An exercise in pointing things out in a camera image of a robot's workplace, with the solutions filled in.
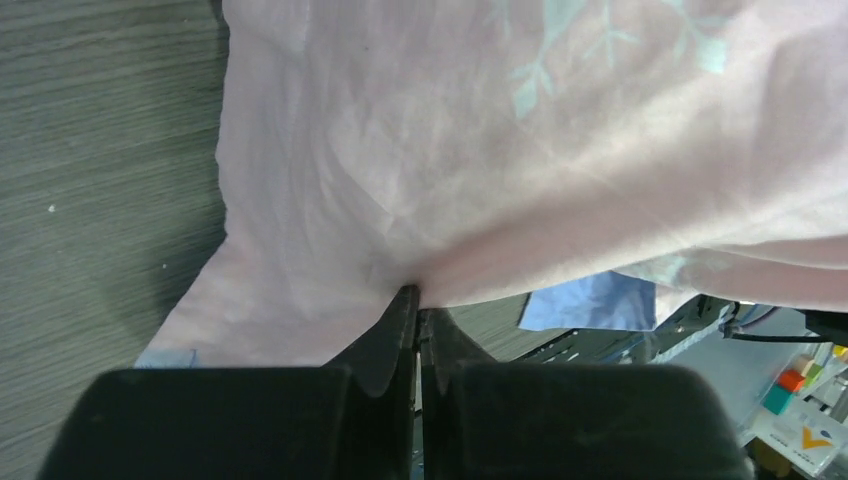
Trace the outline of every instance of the pink fabric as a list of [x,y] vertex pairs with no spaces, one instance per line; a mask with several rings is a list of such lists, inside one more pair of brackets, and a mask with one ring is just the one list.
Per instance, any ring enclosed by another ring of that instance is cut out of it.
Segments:
[[150,348],[320,364],[407,282],[451,306],[611,269],[848,310],[846,13],[225,1],[228,238]]

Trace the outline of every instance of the blue cloth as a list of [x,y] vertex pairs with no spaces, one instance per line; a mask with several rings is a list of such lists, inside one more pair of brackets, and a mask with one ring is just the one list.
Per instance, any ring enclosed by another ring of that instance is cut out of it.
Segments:
[[654,283],[606,272],[533,292],[518,326],[650,331],[655,307]]

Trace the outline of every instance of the colorful box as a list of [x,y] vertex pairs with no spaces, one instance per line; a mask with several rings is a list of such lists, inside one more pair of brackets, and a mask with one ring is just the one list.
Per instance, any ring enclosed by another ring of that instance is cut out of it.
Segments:
[[812,356],[807,355],[806,353],[802,353],[795,357],[795,361],[792,362],[792,370],[800,373],[803,376],[807,376],[810,373],[810,368],[816,364],[816,361]]
[[807,372],[807,379],[804,381],[804,385],[810,386],[816,382],[816,379],[821,375],[822,366],[819,364],[814,364],[810,367],[810,371]]
[[804,376],[795,370],[787,370],[780,374],[777,384],[792,393],[798,393],[804,386],[804,380]]
[[775,415],[780,415],[789,406],[792,397],[794,397],[792,392],[780,385],[772,385],[771,390],[766,394],[766,399],[763,401],[763,407]]

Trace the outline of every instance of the wire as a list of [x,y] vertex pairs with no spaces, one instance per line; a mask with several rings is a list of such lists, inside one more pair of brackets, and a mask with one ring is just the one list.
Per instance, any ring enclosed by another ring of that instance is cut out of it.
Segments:
[[754,316],[754,313],[756,313],[759,307],[762,307],[762,305],[754,305],[753,307],[751,307],[750,310],[745,312],[745,315],[743,315],[741,319],[738,320],[731,315],[730,319],[724,322],[719,327],[719,331],[722,332],[724,338],[731,338],[734,332],[737,334],[747,332],[751,328],[762,324],[769,318],[773,317],[778,311],[780,311],[780,307],[769,307],[766,313],[760,315],[759,317],[753,320],[749,320],[751,317]]
[[739,315],[739,310],[742,309],[742,304],[739,302],[733,302],[733,310],[730,311],[730,314],[727,315],[727,320],[733,320],[736,318],[736,315]]
[[733,340],[744,340],[746,342],[765,342],[765,343],[828,343],[830,339],[827,337],[805,337],[799,336],[770,336],[770,335],[749,335],[747,333],[731,332],[727,338]]

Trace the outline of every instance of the red block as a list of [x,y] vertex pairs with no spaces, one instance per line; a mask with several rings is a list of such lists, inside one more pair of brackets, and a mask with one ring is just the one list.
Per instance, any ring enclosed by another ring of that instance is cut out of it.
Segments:
[[804,376],[795,370],[787,370],[777,379],[777,384],[792,393],[798,393],[804,386]]

